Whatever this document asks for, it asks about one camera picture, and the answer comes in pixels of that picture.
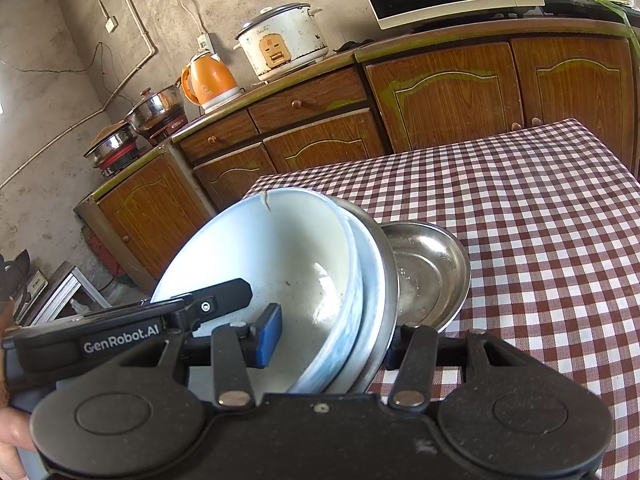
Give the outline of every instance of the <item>orange electric kettle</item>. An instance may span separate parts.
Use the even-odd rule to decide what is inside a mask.
[[[191,76],[191,87],[187,79]],[[182,91],[195,105],[210,112],[241,94],[231,71],[215,59],[210,52],[200,51],[182,69],[180,78]]]

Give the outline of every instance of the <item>power outlet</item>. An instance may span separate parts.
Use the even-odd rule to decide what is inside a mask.
[[[211,41],[212,34],[201,34],[198,36],[198,49],[206,50],[210,52],[211,55],[220,61],[220,56],[216,53],[216,50],[213,48],[213,42]]]
[[[118,26],[118,20],[116,20],[115,16],[111,16],[108,20],[107,23],[104,24],[104,28],[107,29],[107,32],[109,34],[111,34],[114,30],[116,30],[116,27]]]

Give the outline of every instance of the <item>finger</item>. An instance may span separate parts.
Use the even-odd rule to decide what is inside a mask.
[[[0,477],[2,480],[29,480],[17,449],[0,442]]]
[[[35,451],[29,433],[29,416],[13,408],[0,409],[0,442]]]

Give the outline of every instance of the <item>white pipe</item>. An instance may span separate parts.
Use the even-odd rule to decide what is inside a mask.
[[[109,96],[105,104],[102,105],[102,108],[100,108],[99,110],[96,110],[94,113],[88,115],[87,117],[80,119],[76,124],[73,124],[73,126],[70,126],[64,132],[62,132],[61,134],[58,134],[49,142],[47,142],[37,152],[35,152],[27,160],[25,160],[17,170],[15,170],[11,175],[9,175],[4,180],[4,182],[0,184],[0,189],[6,186],[16,175],[18,175],[18,173],[20,173],[24,168],[26,168],[29,164],[31,164],[47,148],[51,147],[54,143],[58,142],[62,137],[64,137],[70,131],[75,130],[78,126],[80,126],[80,124],[83,124],[88,120],[93,119],[95,116],[105,112],[107,107],[116,98],[118,92],[122,90],[124,85],[126,85],[130,81],[130,79],[136,74],[136,72],[138,72],[138,70],[140,70],[145,65],[147,61],[149,61],[153,56],[155,56],[158,53],[158,49],[154,45],[153,41],[151,41],[151,38],[149,37],[149,33],[146,31],[146,28],[143,25],[142,20],[140,20],[140,16],[138,14],[138,11],[136,10],[136,7],[133,4],[133,0],[125,0],[125,2],[127,3],[127,7],[129,7],[129,12],[133,16],[133,20],[136,22],[136,26],[138,27],[138,30],[140,31],[140,35],[142,36],[142,39],[145,41],[146,47],[149,49],[149,52],[146,54],[145,57],[143,57],[142,61],[140,61],[135,67],[133,67],[133,70],[131,70],[131,72],[129,72],[127,76],[120,82],[120,84],[116,87],[113,93]]]

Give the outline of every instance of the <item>table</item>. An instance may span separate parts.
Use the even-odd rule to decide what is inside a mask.
[[[306,187],[378,222],[418,219],[466,247],[471,288],[444,335],[486,329],[583,384],[616,434],[602,478],[640,470],[640,185],[584,126],[567,120],[487,139],[264,176],[249,194]],[[388,395],[396,372],[371,391]],[[439,370],[434,398],[459,380]]]

